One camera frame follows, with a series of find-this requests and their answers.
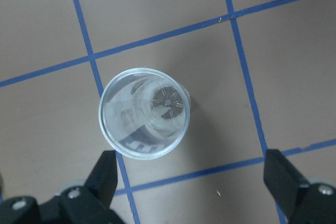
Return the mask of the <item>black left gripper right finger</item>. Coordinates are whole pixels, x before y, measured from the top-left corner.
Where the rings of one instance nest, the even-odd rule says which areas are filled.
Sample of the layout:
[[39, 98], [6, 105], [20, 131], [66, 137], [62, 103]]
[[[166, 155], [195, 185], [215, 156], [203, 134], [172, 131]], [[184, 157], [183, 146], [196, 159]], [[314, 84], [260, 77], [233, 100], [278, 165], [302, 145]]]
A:
[[292, 218], [310, 188], [309, 181], [278, 149], [267, 149], [264, 183], [288, 220]]

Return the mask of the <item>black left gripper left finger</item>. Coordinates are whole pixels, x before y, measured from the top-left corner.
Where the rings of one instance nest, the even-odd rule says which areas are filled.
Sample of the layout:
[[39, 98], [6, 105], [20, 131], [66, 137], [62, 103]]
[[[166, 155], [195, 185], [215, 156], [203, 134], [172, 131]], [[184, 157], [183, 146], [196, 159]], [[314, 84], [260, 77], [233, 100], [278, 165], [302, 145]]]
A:
[[84, 183], [88, 191], [88, 210], [99, 212], [110, 208], [118, 184], [115, 151], [103, 151]]

